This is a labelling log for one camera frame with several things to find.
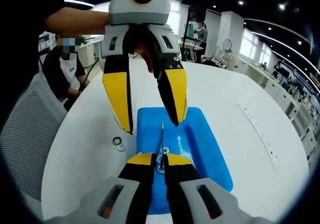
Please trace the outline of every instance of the black t-shirt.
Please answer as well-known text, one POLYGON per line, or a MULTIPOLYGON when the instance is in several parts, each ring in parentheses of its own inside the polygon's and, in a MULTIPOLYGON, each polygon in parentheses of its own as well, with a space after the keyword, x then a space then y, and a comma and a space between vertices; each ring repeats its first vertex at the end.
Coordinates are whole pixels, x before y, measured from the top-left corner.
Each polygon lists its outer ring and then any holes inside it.
POLYGON ((275 70, 275 71, 279 72, 279 69, 280 69, 280 65, 275 65, 275 66, 274 66, 274 70, 275 70))
MULTIPOLYGON (((76 54, 76 71, 75 76, 85 75, 85 69, 82 66, 78 54, 76 54)), ((60 54, 55 46, 46 56, 43 62, 42 72, 50 85, 51 90, 57 98, 67 98, 70 83, 67 81, 60 64, 60 54)))
POLYGON ((4 66, 2 85, 8 86, 2 92, 5 101, 1 103, 0 132, 19 96, 39 70, 39 35, 46 30, 45 20, 65 3, 64 0, 17 0, 15 6, 19 9, 12 7, 10 17, 4 17, 9 22, 8 28, 12 28, 6 42, 6 55, 12 59, 1 65, 4 66))

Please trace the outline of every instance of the white pillar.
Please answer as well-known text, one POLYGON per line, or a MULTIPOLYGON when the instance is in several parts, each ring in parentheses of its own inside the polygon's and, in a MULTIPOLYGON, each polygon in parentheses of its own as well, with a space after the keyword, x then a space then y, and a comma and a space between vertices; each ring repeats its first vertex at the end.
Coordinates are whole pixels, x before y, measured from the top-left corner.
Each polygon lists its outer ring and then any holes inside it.
POLYGON ((234 61, 240 51, 242 36, 244 33, 243 18, 234 12, 222 12, 218 34, 217 47, 221 47, 225 39, 232 42, 232 53, 234 61))
POLYGON ((254 61, 256 61, 256 62, 259 62, 259 60, 260 60, 260 55, 261 55, 261 52, 262 52, 262 46, 263 46, 263 43, 261 41, 258 41, 258 45, 257 45, 256 51, 255 51, 255 55, 254 55, 254 61))

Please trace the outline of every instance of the black cable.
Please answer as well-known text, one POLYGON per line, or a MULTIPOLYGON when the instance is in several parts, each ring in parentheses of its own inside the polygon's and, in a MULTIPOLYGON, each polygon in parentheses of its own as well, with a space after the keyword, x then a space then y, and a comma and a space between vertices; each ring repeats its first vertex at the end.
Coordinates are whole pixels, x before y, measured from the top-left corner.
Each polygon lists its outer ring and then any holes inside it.
MULTIPOLYGON (((87 81, 88 76, 89 76, 91 70, 92 70, 92 69, 94 68, 94 66, 98 63, 98 61, 99 61, 99 58, 91 65, 91 68, 89 69, 89 71, 88 71, 88 73, 87 73, 87 75, 86 75, 86 77, 85 77, 85 79, 84 79, 83 84, 85 84, 85 82, 87 81)), ((81 93, 81 91, 78 91, 78 94, 77 94, 77 97, 76 97, 76 98, 79 97, 80 93, 81 93)))

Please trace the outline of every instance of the plaid shirt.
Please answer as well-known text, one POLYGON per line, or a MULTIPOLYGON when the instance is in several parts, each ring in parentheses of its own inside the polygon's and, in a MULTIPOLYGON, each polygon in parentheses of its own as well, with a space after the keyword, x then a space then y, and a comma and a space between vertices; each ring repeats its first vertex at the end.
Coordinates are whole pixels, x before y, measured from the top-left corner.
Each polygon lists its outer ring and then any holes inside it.
POLYGON ((203 27, 201 29, 197 28, 196 33, 198 35, 199 40, 207 42, 208 30, 205 27, 203 27))

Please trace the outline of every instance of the office chair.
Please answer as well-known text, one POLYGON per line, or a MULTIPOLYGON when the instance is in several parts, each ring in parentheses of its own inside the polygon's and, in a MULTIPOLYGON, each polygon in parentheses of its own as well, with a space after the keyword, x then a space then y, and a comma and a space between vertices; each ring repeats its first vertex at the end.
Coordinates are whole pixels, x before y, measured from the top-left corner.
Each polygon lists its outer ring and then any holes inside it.
POLYGON ((54 137, 67 111, 38 73, 14 106, 0 148, 26 203, 42 219, 41 183, 54 137))

